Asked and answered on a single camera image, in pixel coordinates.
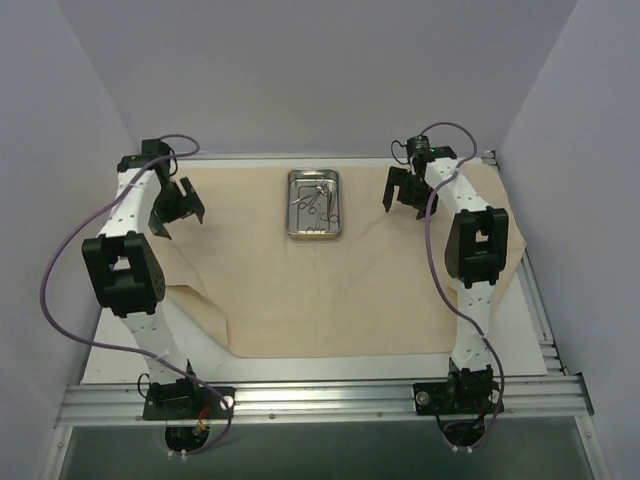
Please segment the metal instrument tray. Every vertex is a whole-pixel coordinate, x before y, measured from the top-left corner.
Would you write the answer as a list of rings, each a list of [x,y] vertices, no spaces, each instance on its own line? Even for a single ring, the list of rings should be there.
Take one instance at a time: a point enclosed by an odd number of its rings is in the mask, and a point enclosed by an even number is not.
[[[340,201],[340,175],[337,170],[289,171],[286,233],[297,241],[338,238],[342,231]]]

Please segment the steel hemostat forceps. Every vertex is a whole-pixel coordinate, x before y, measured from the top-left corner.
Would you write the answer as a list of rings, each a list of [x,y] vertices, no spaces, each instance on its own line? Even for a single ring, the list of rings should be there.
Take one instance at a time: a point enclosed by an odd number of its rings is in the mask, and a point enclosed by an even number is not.
[[[290,202],[291,205],[295,205],[298,209],[309,209],[311,212],[315,211],[315,203],[320,197],[324,195],[321,187],[315,187],[308,194],[300,196]]]

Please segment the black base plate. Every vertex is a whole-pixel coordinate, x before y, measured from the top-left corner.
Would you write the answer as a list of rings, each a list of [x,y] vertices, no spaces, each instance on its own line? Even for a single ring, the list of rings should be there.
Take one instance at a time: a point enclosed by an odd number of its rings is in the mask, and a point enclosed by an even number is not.
[[[489,415],[502,413],[498,403],[498,387],[460,387],[445,382],[414,383],[412,385],[415,411],[422,416]]]
[[[148,421],[227,420],[233,416],[235,389],[220,387],[218,392],[227,397],[229,408],[199,385],[153,384],[144,402],[142,418]]]

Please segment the steel needle holder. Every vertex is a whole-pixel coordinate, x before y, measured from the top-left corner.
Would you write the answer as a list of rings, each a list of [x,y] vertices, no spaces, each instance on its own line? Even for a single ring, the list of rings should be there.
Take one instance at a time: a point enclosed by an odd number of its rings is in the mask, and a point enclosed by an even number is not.
[[[306,233],[323,232],[326,230],[324,224],[326,221],[320,219],[320,215],[323,213],[325,207],[324,197],[320,197],[315,203],[315,211],[311,212],[309,209],[305,209],[307,219],[304,231]]]

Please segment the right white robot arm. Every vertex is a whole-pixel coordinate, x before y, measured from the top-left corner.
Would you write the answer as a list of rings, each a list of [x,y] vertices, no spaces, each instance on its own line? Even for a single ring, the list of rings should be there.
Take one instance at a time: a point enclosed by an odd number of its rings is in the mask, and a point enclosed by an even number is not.
[[[431,146],[424,134],[401,146],[406,160],[388,170],[384,209],[389,211],[398,201],[414,208],[418,220],[431,219],[439,207],[452,216],[444,266],[454,281],[457,303],[445,304],[456,315],[457,331],[443,391],[447,406],[464,413],[480,395],[490,396],[498,389],[486,334],[493,293],[506,266],[509,215],[482,198],[451,148]]]

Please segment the aluminium front rail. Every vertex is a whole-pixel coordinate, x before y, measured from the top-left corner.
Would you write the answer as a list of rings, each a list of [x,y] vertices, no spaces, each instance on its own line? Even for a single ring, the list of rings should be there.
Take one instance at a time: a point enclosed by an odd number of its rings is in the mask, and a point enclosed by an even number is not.
[[[234,425],[429,421],[416,413],[411,380],[240,383]],[[511,377],[501,420],[577,417],[593,413],[578,376]],[[57,427],[194,426],[195,420],[145,420],[133,384],[69,387]]]

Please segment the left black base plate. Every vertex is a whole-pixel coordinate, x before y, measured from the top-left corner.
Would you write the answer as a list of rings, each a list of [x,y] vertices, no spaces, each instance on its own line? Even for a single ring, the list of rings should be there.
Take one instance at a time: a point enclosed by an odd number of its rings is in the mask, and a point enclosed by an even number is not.
[[[233,416],[235,389],[220,387],[218,392],[227,397],[229,408],[199,385],[153,384],[144,402],[142,418],[148,421],[227,420]]]

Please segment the beige cloth surgical wrap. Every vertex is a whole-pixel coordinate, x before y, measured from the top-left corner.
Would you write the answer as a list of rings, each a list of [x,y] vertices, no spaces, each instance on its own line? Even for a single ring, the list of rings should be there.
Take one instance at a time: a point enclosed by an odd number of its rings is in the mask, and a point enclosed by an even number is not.
[[[385,210],[383,167],[340,170],[340,235],[291,238],[285,167],[192,168],[203,219],[152,237],[168,297],[242,358],[450,351],[456,320],[444,267],[451,215]]]

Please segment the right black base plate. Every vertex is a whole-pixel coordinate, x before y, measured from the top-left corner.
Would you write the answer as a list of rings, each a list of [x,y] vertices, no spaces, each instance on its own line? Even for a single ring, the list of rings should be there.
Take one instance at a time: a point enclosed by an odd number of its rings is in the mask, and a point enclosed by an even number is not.
[[[498,403],[498,387],[460,387],[445,382],[414,383],[412,385],[415,411],[422,416],[489,415],[502,413]]]

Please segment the steel surgical scissors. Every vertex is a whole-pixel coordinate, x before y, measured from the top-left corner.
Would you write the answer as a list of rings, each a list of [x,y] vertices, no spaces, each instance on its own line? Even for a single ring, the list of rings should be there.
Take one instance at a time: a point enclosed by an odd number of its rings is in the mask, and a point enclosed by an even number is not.
[[[319,186],[321,195],[325,199],[325,207],[323,213],[320,215],[320,219],[330,224],[336,216],[333,214],[335,202],[337,201],[336,185],[331,182],[322,183]]]

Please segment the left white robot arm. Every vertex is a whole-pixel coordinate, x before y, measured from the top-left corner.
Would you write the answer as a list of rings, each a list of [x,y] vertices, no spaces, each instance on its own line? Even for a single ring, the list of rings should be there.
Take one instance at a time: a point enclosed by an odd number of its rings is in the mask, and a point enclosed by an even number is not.
[[[147,238],[168,238],[166,227],[177,220],[204,218],[191,181],[176,179],[176,172],[177,154],[164,137],[144,140],[139,154],[123,157],[115,203],[98,235],[84,240],[82,256],[99,304],[123,321],[145,353],[148,403],[190,419],[202,395],[168,326],[165,275]]]

